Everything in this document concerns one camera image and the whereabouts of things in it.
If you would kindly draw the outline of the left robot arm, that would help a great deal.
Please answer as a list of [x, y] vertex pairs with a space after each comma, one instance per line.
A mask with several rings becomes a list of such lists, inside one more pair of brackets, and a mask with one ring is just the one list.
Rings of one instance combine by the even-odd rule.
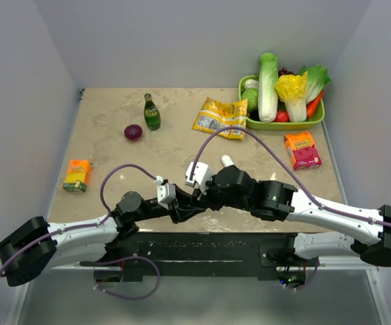
[[173, 223], [183, 223], [207, 208], [199, 191], [176, 189], [151, 199], [130, 191], [103, 217], [73, 223], [33, 217], [0, 242], [0, 277], [15, 287], [56, 266], [98, 261], [113, 265], [119, 258], [115, 244], [136, 234], [137, 222], [170, 217]]

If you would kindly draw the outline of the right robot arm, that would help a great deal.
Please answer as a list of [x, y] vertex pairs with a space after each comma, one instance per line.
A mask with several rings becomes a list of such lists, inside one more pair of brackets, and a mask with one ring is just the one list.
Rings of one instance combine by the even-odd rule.
[[361, 261], [391, 267], [391, 206], [360, 209], [313, 197], [280, 181], [256, 181], [245, 171], [230, 165], [218, 173], [202, 162], [192, 162], [185, 183], [197, 187], [198, 200], [212, 210], [232, 207], [264, 221], [293, 221], [327, 229], [321, 234], [295, 236], [280, 250], [289, 266], [303, 259], [352, 255]]

